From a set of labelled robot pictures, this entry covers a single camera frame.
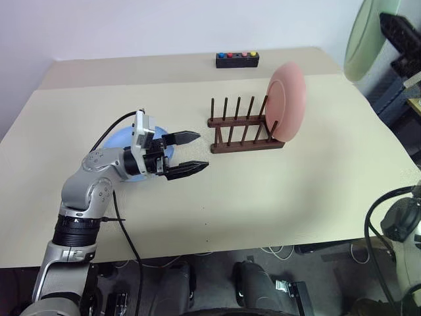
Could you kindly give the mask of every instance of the pink plate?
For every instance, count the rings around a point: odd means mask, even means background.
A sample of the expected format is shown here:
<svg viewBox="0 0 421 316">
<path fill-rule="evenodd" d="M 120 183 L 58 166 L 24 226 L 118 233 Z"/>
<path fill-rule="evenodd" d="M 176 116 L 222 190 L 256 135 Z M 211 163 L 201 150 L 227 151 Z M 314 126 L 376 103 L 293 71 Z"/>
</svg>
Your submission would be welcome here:
<svg viewBox="0 0 421 316">
<path fill-rule="evenodd" d="M 266 102 L 266 124 L 269 130 L 278 121 L 273 138 L 288 142 L 294 138 L 305 112 L 305 81 L 299 66 L 290 61 L 272 75 Z"/>
</svg>

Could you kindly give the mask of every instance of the blue ball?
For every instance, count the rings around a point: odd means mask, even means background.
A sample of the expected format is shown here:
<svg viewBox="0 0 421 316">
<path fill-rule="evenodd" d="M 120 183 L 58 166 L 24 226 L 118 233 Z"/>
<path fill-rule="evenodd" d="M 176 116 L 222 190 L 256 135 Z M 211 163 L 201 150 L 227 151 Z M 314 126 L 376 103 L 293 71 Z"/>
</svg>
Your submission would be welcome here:
<svg viewBox="0 0 421 316">
<path fill-rule="evenodd" d="M 113 135 L 111 135 L 109 139 L 106 140 L 103 147 L 104 148 L 130 147 L 132 144 L 132 132 L 133 132 L 133 128 L 131 126 L 118 130 Z M 156 126 L 155 135 L 153 136 L 153 139 L 156 140 L 158 138 L 161 138 L 162 135 L 165 135 L 165 134 L 168 134 L 166 130 L 162 129 L 161 127 Z M 171 160 L 171 157 L 174 154 L 174 146 L 172 145 L 167 146 L 164 152 L 165 152 L 165 155 L 168 157 L 168 160 Z M 137 176 L 131 177 L 127 181 L 135 182 L 135 181 L 141 181 L 145 179 L 146 179 L 145 176 L 138 174 Z"/>
</svg>

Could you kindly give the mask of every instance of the beige tabletop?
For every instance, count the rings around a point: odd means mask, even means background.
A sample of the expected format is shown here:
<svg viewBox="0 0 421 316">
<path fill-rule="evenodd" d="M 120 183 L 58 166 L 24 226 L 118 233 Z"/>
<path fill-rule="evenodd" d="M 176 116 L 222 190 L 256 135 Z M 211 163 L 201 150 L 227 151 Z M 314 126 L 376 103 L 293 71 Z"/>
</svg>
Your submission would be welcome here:
<svg viewBox="0 0 421 316">
<path fill-rule="evenodd" d="M 142 107 L 169 132 L 201 133 L 175 149 L 172 163 L 210 163 L 188 178 L 160 177 L 117 189 L 142 257 L 362 237 L 372 202 L 415 184 L 421 172 L 323 52 L 262 51 L 260 57 L 258 69 L 235 70 L 215 69 L 213 54 L 53 65 L 0 144 L 0 267 L 41 263 L 64 181 L 111 122 Z M 270 75 L 288 60 L 303 68 L 307 85 L 297 136 L 283 149 L 211 154 L 211 98 L 215 113 L 222 113 L 224 97 L 229 113 L 237 96 L 255 95 L 259 104 Z M 387 205 L 374 214 L 375 226 Z M 114 216 L 111 205 L 107 213 Z M 103 223 L 97 242 L 96 261 L 133 257 L 116 223 Z"/>
</svg>

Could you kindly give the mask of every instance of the white cable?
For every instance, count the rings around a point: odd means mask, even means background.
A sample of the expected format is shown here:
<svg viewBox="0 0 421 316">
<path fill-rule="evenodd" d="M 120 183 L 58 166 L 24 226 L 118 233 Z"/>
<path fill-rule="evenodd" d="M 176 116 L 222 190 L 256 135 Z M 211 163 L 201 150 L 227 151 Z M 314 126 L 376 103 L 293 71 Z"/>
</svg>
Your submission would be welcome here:
<svg viewBox="0 0 421 316">
<path fill-rule="evenodd" d="M 279 260 L 282 260 L 282 261 L 286 261 L 286 260 L 288 260 L 291 256 L 292 256 L 292 254 L 294 253 L 294 245 L 292 246 L 292 249 L 291 249 L 291 252 L 289 253 L 289 255 L 287 255 L 285 258 L 283 258 L 283 257 L 280 257 L 279 255 L 277 255 L 276 254 L 276 252 L 274 252 L 273 250 L 272 250 L 272 248 L 271 247 L 269 247 L 269 249 L 270 249 L 270 251 L 272 252 L 272 254 L 275 256 L 275 257 L 277 257 Z"/>
<path fill-rule="evenodd" d="M 123 263 L 122 265 L 114 265 L 117 269 L 122 269 L 124 268 L 126 265 L 128 265 L 130 260 L 127 260 L 125 263 Z"/>
<path fill-rule="evenodd" d="M 165 263 L 164 265 L 146 265 L 144 263 L 142 263 L 142 265 L 146 268 L 152 268 L 152 269 L 163 269 L 163 268 L 167 268 L 167 266 L 173 264 L 174 262 L 176 262 L 177 260 L 179 260 L 179 258 L 181 258 L 182 256 L 179 255 L 177 258 L 171 260 L 168 263 Z"/>
<path fill-rule="evenodd" d="M 274 253 L 280 253 L 282 250 L 283 250 L 283 246 L 278 246 L 278 247 L 280 247 L 279 248 L 279 250 L 278 251 L 274 251 Z M 263 250 L 264 252 L 266 252 L 266 253 L 270 253 L 270 254 L 272 254 L 272 252 L 271 251 L 268 251 L 268 250 L 266 250 L 266 249 L 264 249 L 264 248 L 261 248 L 261 250 Z"/>
<path fill-rule="evenodd" d="M 354 256 L 354 253 L 353 253 L 353 243 L 351 242 L 350 243 L 350 246 L 349 246 L 349 252 L 351 253 L 351 257 L 354 259 L 354 261 L 356 262 L 356 263 L 359 263 L 360 265 L 365 265 L 369 260 L 370 260 L 370 253 L 369 252 L 367 252 L 367 259 L 366 259 L 366 261 L 358 261 L 357 259 L 356 259 L 356 257 Z"/>
<path fill-rule="evenodd" d="M 195 255 L 198 255 L 199 257 L 203 257 L 205 255 L 211 255 L 213 252 L 204 252 L 204 253 L 195 253 Z"/>
</svg>

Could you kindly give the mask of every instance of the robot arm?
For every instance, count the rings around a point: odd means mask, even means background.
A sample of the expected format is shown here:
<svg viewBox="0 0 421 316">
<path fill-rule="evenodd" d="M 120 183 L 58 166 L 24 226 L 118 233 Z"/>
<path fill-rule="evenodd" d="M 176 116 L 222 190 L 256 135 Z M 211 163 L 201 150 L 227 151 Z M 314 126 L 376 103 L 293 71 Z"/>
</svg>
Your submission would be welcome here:
<svg viewBox="0 0 421 316">
<path fill-rule="evenodd" d="M 47 244 L 36 285 L 34 302 L 22 315 L 78 315 L 89 262 L 95 257 L 96 238 L 112 191 L 121 181 L 142 174 L 166 176 L 168 180 L 189 176 L 209 164 L 201 161 L 168 166 L 164 149 L 200 137 L 194 132 L 164 135 L 154 140 L 153 118 L 140 110 L 132 125 L 132 145 L 127 148 L 96 149 L 82 161 L 79 170 L 62 188 L 62 202 L 53 239 Z"/>
</svg>

